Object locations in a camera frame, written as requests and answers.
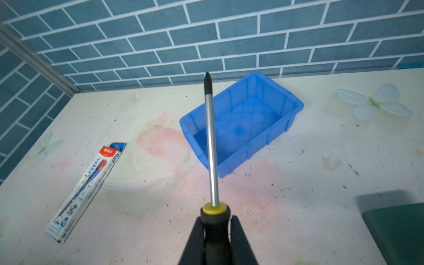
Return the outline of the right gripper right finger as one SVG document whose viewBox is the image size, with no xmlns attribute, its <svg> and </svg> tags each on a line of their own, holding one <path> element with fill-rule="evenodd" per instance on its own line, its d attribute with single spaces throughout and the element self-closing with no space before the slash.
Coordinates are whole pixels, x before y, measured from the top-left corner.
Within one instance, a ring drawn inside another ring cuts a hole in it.
<svg viewBox="0 0 424 265">
<path fill-rule="evenodd" d="M 240 220 L 236 215 L 231 218 L 230 245 L 233 265 L 258 265 Z"/>
</svg>

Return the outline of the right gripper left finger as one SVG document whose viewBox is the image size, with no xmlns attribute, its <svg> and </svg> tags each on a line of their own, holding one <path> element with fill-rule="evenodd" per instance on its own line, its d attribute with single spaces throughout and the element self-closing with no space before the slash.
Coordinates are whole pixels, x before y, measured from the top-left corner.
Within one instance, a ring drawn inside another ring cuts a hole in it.
<svg viewBox="0 0 424 265">
<path fill-rule="evenodd" d="M 204 263 L 204 226 L 197 217 L 178 265 L 202 265 Z"/>
</svg>

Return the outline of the black yellow screwdriver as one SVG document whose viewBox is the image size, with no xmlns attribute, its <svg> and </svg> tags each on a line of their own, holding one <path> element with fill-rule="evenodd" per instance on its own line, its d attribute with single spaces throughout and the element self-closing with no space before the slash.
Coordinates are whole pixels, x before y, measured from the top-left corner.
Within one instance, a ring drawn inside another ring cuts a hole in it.
<svg viewBox="0 0 424 265">
<path fill-rule="evenodd" d="M 201 211 L 204 226 L 204 256 L 208 265 L 229 265 L 231 249 L 227 229 L 230 212 L 227 205 L 219 199 L 213 85 L 208 72 L 204 77 L 204 95 L 210 183 L 210 203 L 203 206 Z"/>
</svg>

